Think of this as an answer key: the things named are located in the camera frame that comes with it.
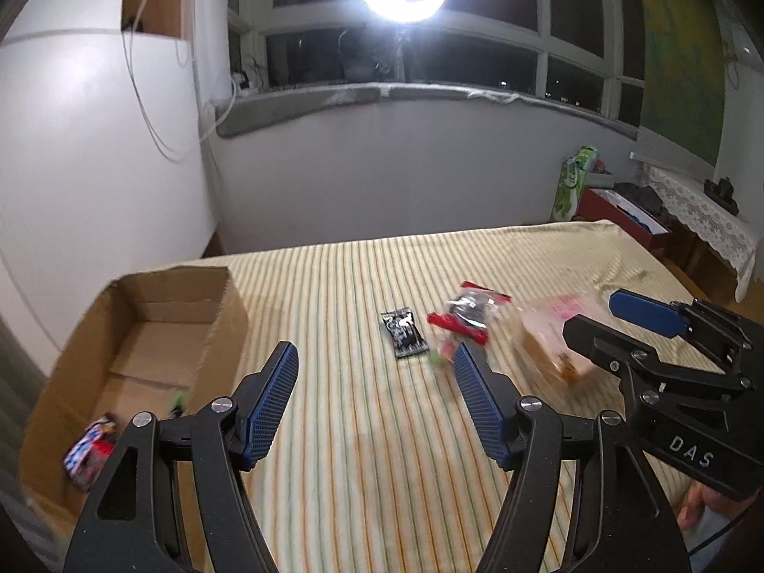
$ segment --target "table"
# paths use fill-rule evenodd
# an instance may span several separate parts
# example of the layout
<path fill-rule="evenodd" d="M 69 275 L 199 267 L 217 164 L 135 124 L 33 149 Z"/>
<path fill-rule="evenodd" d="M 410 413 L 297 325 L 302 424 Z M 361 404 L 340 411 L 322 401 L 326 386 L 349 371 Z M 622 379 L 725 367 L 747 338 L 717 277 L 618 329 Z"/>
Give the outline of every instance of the table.
<path fill-rule="evenodd" d="M 702 183 L 690 177 L 642 163 L 636 181 L 639 185 L 652 187 L 669 213 L 729 261 L 737 274 L 735 300 L 742 302 L 748 292 L 756 249 L 761 241 L 758 233 L 708 198 Z M 701 254 L 698 250 L 693 256 L 695 264 Z"/>
<path fill-rule="evenodd" d="M 462 280 L 517 302 L 617 288 L 664 301 L 691 296 L 647 250 L 610 222 L 495 228 L 321 244 L 197 261 L 227 265 L 250 331 L 238 377 L 256 372 L 278 340 L 299 351 L 299 377 L 270 454 L 244 476 L 280 570 L 307 573 L 474 571 L 508 476 L 484 453 L 451 368 L 427 354 L 397 361 L 380 313 L 409 306 L 429 342 L 426 314 Z M 513 351 L 503 311 L 488 359 L 522 394 L 552 400 Z M 670 363 L 713 365 L 679 339 L 620 322 Z M 593 418 L 624 411 L 617 379 L 556 409 Z M 650 460 L 671 503 L 689 478 Z M 574 464 L 565 462 L 545 571 L 559 567 Z"/>

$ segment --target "human hand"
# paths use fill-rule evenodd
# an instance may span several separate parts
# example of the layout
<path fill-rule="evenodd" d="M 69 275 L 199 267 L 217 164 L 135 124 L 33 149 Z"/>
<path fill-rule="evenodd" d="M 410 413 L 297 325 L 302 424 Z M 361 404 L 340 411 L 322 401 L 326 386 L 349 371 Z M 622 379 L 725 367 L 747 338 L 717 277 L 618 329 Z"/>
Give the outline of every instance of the human hand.
<path fill-rule="evenodd" d="M 729 497 L 714 491 L 710 487 L 706 487 L 706 485 L 702 483 L 694 482 L 687 493 L 685 493 L 685 499 L 682 502 L 681 510 L 676 517 L 679 530 L 684 532 L 685 530 L 689 530 L 696 526 L 700 521 L 700 518 L 703 517 L 703 512 L 706 510 L 706 507 L 713 510 L 714 513 L 732 521 L 735 517 L 740 515 L 742 511 L 753 504 L 759 491 L 760 489 L 757 489 L 754 495 L 751 495 L 750 498 L 744 499 L 742 502 L 736 502 L 734 499 L 730 499 Z"/>

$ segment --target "red box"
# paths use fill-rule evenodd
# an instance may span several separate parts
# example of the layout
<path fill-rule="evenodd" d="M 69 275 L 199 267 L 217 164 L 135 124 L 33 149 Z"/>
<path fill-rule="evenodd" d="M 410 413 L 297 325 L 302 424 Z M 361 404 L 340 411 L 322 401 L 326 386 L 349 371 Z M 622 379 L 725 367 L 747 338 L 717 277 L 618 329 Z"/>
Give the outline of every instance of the red box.
<path fill-rule="evenodd" d="M 638 218 L 649 230 L 635 222 L 621 209 L 625 209 Z M 662 227 L 651 215 L 610 189 L 585 189 L 578 203 L 576 215 L 590 222 L 610 220 L 622 227 L 647 250 L 665 247 L 671 236 L 671 231 Z"/>

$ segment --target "green wall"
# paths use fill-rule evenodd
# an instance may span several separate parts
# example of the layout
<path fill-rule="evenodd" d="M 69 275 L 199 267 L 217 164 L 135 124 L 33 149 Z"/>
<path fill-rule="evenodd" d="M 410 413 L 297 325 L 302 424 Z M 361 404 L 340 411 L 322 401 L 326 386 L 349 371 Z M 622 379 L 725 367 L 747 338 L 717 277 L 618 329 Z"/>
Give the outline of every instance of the green wall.
<path fill-rule="evenodd" d="M 724 56 L 712 0 L 643 0 L 642 125 L 716 165 Z"/>

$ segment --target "lace tablecloth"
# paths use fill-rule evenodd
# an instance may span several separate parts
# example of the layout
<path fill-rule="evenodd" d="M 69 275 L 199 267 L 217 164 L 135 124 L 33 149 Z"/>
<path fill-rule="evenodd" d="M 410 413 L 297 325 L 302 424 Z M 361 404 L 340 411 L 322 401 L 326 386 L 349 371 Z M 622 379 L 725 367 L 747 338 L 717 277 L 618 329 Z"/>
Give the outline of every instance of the lace tablecloth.
<path fill-rule="evenodd" d="M 735 299 L 742 302 L 761 237 L 747 223 L 708 198 L 703 185 L 690 177 L 643 163 L 637 171 L 637 182 L 655 189 L 669 213 L 730 261 L 737 272 Z"/>

